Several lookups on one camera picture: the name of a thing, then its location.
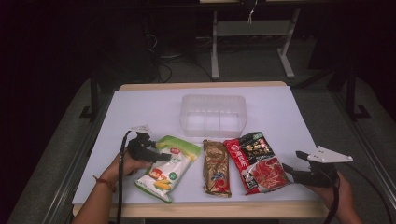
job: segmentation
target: black cable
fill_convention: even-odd
[[[204,50],[204,49],[208,49],[208,48],[210,48],[210,47],[212,47],[212,44],[213,44],[213,41],[212,41],[212,37],[208,37],[207,38],[207,40],[206,40],[206,42],[204,42],[203,44],[201,44],[201,43],[196,43],[196,45],[197,45],[197,51],[199,52],[199,51],[202,51],[202,50]]]
[[[199,68],[201,68],[205,72],[205,74],[210,78],[210,81],[212,81],[212,82],[216,81],[215,79],[212,78],[212,76],[210,76],[210,74],[206,71],[206,69],[204,69],[200,64],[198,64],[196,62],[178,61],[178,62],[167,62],[167,63],[191,63],[191,64],[194,64],[194,65],[198,66]]]
[[[240,36],[224,38],[222,41],[218,41],[218,53],[235,54],[249,48],[250,44],[247,41],[241,41]]]
[[[171,79],[171,77],[173,75],[172,74],[172,69],[169,66],[167,66],[167,65],[165,65],[163,63],[160,63],[160,66],[163,66],[163,67],[165,67],[165,68],[167,68],[169,70],[169,76],[168,76],[168,78],[166,80],[163,80],[163,77],[161,76],[161,73],[160,73],[158,75],[158,82],[159,83],[166,83],[166,82],[168,82]]]
[[[72,223],[73,222],[73,208],[70,209],[69,215],[66,217],[66,219],[64,220],[64,224],[65,223]]]
[[[323,224],[330,224],[332,219],[335,217],[335,214],[337,213],[338,204],[339,204],[339,201],[340,201],[340,194],[339,194],[340,182],[339,182],[339,177],[337,175],[338,186],[335,186],[335,183],[332,181],[332,179],[328,175],[326,175],[325,172],[323,172],[322,170],[318,170],[318,171],[321,174],[323,174],[324,176],[326,176],[329,179],[329,181],[330,181],[330,183],[332,185],[332,195],[333,195],[332,205],[330,206],[329,214],[326,216],[326,219],[323,222]]]
[[[347,167],[349,167],[350,169],[352,169],[353,171],[355,171],[356,173],[358,173],[361,177],[363,177],[363,179],[365,179],[367,181],[367,183],[369,183],[371,185],[371,187],[375,190],[375,192],[378,194],[379,198],[381,199],[381,202],[384,204],[385,210],[387,211],[387,215],[388,215],[388,219],[389,219],[389,223],[393,224],[393,218],[392,218],[392,214],[389,210],[389,207],[387,205],[387,201],[385,200],[384,196],[381,194],[381,192],[379,192],[379,189],[375,186],[375,184],[369,180],[369,178],[367,178],[366,175],[364,175],[361,171],[359,171],[357,168],[353,167],[352,165],[348,164],[348,163],[343,163],[344,165],[346,165]]]
[[[128,71],[129,73],[131,73],[134,76],[138,76],[137,73],[135,73],[135,72],[131,71],[130,69],[128,69],[127,67],[125,67],[121,62],[119,62],[119,60],[116,60],[115,58],[113,58],[104,49],[102,49],[101,47],[97,47],[97,48],[103,53],[103,55],[105,55],[105,57],[107,57],[113,63],[117,64],[120,68],[122,68],[125,71]]]
[[[122,144],[120,148],[120,163],[119,163],[119,205],[117,211],[117,223],[120,224],[121,220],[121,211],[122,211],[122,173],[123,173],[123,156],[125,153],[125,144],[128,134],[131,132],[128,131],[125,136],[122,138]]]

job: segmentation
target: food package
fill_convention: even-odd
[[[266,193],[290,183],[282,165],[261,132],[224,141],[247,194]]]
[[[229,156],[222,142],[204,140],[204,190],[207,194],[231,197]]]
[[[168,193],[175,189],[190,165],[196,161],[201,148],[170,135],[157,141],[156,148],[160,153],[171,154],[170,161],[153,163],[146,174],[135,181],[135,184],[146,193],[171,203],[172,198]]]

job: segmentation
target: dark background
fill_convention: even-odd
[[[0,223],[7,222],[78,88],[90,78],[92,69],[99,67],[99,61],[106,60],[92,57],[96,55],[96,47],[92,43],[111,47],[110,52],[117,53],[115,46],[122,41],[117,32],[108,33],[108,26],[101,29],[106,27],[103,19],[109,18],[106,11],[75,11],[71,6],[73,2],[70,1],[45,0],[5,0],[0,5],[3,101]],[[396,74],[392,69],[396,63],[395,9],[391,3],[376,2],[334,7],[330,14],[329,9],[322,7],[318,7],[318,10],[303,10],[294,38],[311,35],[318,38],[310,64],[313,68],[327,68],[349,55],[358,77],[374,88],[379,102],[396,119]],[[157,16],[157,21],[161,21],[161,14]],[[208,22],[211,29],[211,20],[207,19],[204,12],[197,14],[198,19],[190,16],[182,23],[173,23],[174,18],[166,14],[164,17],[169,19],[163,21],[168,22],[166,25],[156,24],[160,36],[171,34],[173,29],[180,29],[181,25],[189,27],[187,38],[184,39],[191,40],[192,37],[193,40],[195,34],[204,32],[200,27],[203,23]],[[135,25],[135,33],[131,31],[131,34],[136,35],[136,42],[144,43],[143,33],[138,32],[140,26],[132,24]],[[197,30],[191,29],[192,25],[196,25]],[[171,47],[177,43],[173,41],[179,38],[177,33],[163,35],[163,39],[167,40],[165,45]],[[188,47],[184,50],[193,52]],[[145,57],[144,62],[150,64],[147,59],[149,56]],[[148,74],[147,71],[151,71],[149,67],[147,65],[132,73],[144,72],[146,69],[144,73]]]

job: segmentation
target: table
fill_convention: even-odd
[[[290,88],[283,82],[215,82],[124,85],[113,97],[90,160],[73,200],[77,214],[93,185],[92,175],[99,175],[119,151],[120,141],[133,126],[148,124],[153,131],[151,139],[170,134],[199,145],[204,138],[185,137],[178,124],[181,97],[185,93],[238,94],[247,100],[247,126],[243,132],[262,131],[281,162],[297,169],[307,169],[305,161],[297,159],[295,150],[310,152],[316,146],[294,101]],[[255,109],[262,104],[257,117]],[[257,130],[265,122],[267,129]],[[171,192],[174,202],[166,204],[137,189],[134,177],[123,181],[123,217],[177,217],[177,218],[296,218],[325,217],[327,209],[321,200],[301,185],[290,184],[266,194],[245,195],[245,189],[235,165],[230,161],[232,198],[219,198],[203,191],[203,153],[184,174]],[[117,214],[117,194],[110,215]]]

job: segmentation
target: brown snack bag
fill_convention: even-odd
[[[231,197],[229,156],[221,142],[204,140],[204,190],[207,194]]]

